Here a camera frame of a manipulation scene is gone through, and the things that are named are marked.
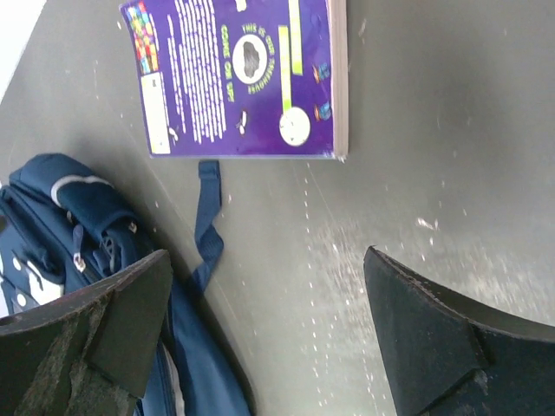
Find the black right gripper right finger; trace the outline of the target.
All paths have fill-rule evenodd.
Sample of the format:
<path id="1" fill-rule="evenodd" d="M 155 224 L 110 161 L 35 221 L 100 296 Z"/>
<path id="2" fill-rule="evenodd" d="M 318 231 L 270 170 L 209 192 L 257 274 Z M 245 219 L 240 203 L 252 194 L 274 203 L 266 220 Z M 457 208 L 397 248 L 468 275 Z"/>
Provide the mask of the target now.
<path id="1" fill-rule="evenodd" d="M 552 415 L 554 328 L 487 306 L 369 247 L 364 277 L 399 415 Z"/>

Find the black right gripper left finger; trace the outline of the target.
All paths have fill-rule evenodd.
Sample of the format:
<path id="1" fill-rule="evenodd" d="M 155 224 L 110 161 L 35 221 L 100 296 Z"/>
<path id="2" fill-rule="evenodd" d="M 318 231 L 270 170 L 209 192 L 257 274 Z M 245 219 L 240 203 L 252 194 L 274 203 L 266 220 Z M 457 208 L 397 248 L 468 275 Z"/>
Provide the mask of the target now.
<path id="1" fill-rule="evenodd" d="M 130 415 L 146 392 L 172 286 L 157 250 L 1 320 L 3 415 Z"/>

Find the navy blue student backpack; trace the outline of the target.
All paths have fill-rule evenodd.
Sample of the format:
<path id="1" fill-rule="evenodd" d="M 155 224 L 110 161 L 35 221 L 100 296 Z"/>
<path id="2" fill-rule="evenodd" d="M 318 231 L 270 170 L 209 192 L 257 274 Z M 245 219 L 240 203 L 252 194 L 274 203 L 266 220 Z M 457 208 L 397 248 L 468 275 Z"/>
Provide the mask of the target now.
<path id="1" fill-rule="evenodd" d="M 197 312 L 224 249 L 214 227 L 219 163 L 199 163 L 194 241 L 200 265 L 174 279 L 146 394 L 137 415 L 249 415 L 235 370 Z M 31 309 L 110 277 L 156 246 L 125 198 L 88 166 L 43 153 L 1 188 L 1 290 L 11 313 Z"/>

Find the purple treehouse paperback book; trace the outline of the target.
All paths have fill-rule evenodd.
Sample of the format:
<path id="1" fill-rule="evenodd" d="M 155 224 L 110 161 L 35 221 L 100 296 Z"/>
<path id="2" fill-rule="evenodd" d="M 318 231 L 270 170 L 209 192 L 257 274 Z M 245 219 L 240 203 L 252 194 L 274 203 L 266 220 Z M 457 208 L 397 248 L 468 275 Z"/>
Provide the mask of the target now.
<path id="1" fill-rule="evenodd" d="M 151 156 L 344 159 L 344 1 L 130 1 L 120 7 Z"/>

